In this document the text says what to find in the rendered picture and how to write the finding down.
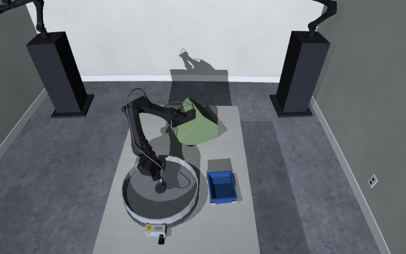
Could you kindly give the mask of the blue open crate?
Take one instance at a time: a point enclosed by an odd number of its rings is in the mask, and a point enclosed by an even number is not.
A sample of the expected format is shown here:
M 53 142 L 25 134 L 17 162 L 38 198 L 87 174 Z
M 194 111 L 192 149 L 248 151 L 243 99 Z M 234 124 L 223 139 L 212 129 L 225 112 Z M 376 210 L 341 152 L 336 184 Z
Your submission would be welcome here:
M 207 177 L 211 203 L 220 204 L 236 201 L 237 194 L 232 171 L 210 172 L 207 173 Z

